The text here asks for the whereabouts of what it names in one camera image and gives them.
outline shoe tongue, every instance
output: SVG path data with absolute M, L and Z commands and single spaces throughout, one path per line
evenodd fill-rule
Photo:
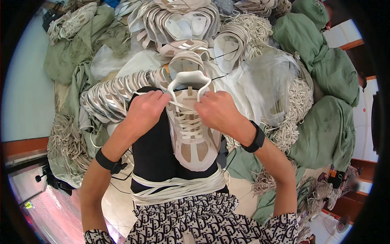
M 198 90 L 194 90 L 189 86 L 186 90 L 176 91 L 175 96 L 178 103 L 194 108 L 194 104 L 198 100 Z M 188 109 L 180 108 L 180 111 L 188 111 Z

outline forearm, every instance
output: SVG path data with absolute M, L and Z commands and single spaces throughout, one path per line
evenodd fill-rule
M 242 145 L 249 146 L 255 138 L 256 129 L 245 117 L 240 118 L 239 121 L 236 126 L 237 131 L 232 133 L 232 137 Z M 277 184 L 295 182 L 294 167 L 284 153 L 270 140 L 266 138 L 263 146 L 255 152 L 255 155 Z
M 241 121 L 232 132 L 233 138 L 244 146 L 250 146 L 255 138 L 256 129 L 248 119 Z M 294 167 L 287 157 L 270 140 L 265 138 L 263 146 L 255 152 L 267 172 L 276 183 L 274 216 L 297 211 L 296 180 Z
M 128 133 L 127 131 L 126 128 L 118 125 L 112 136 L 102 147 L 101 151 L 103 155 L 110 161 L 117 162 L 129 148 L 128 145 L 136 141 L 137 138 L 134 136 L 123 136 L 123 133 Z M 107 231 L 101 209 L 101 201 L 110 184 L 110 180 L 110 171 L 100 166 L 96 159 L 94 159 L 85 173 L 80 189 L 81 215 L 84 231 L 92 229 Z

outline tag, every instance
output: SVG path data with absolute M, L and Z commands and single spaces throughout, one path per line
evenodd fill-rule
M 238 43 L 233 41 L 225 42 L 225 50 L 223 51 L 226 60 L 232 60 L 238 51 Z
M 167 30 L 176 38 L 179 38 L 181 35 L 183 35 L 183 31 L 177 26 L 174 20 L 167 21 Z
M 191 60 L 183 59 L 182 64 L 185 72 L 197 71 L 199 69 L 199 65 Z
M 192 35 L 200 36 L 203 33 L 204 28 L 206 27 L 206 21 L 207 21 L 207 18 L 204 16 L 194 17 L 192 19 L 192 23 L 191 23 Z

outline white shoelace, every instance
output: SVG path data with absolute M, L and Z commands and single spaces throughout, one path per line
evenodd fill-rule
M 200 128 L 202 125 L 202 119 L 201 118 L 195 118 L 195 119 L 189 119 L 190 115 L 199 116 L 198 112 L 189 106 L 183 105 L 181 103 L 172 102 L 169 101 L 171 104 L 178 106 L 180 108 L 187 109 L 187 111 L 180 111 L 180 114 L 175 115 L 175 119 L 178 121 L 178 125 L 183 129 L 183 131 L 180 131 L 180 135 L 182 139 L 191 139 L 191 136 L 194 136 L 195 139 L 203 138 L 203 135 L 201 134 L 203 132 L 203 128 Z
M 132 176 L 136 182 L 152 187 L 140 193 L 131 191 L 131 197 L 138 206 L 166 203 L 189 196 L 209 194 L 224 188 L 226 185 L 225 177 L 219 165 L 217 171 L 211 176 L 193 180 L 172 178 L 164 182 L 150 182 L 134 173 Z M 167 186 L 169 187 L 154 193 L 156 190 Z

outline patterned shirt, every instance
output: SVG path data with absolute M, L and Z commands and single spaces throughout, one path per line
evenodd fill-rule
M 138 220 L 126 244 L 296 244 L 296 213 L 270 219 L 266 226 L 251 218 L 234 214 L 238 199 L 226 193 L 186 197 L 168 203 L 137 206 Z M 113 244 L 110 235 L 101 230 L 84 233 L 85 243 Z

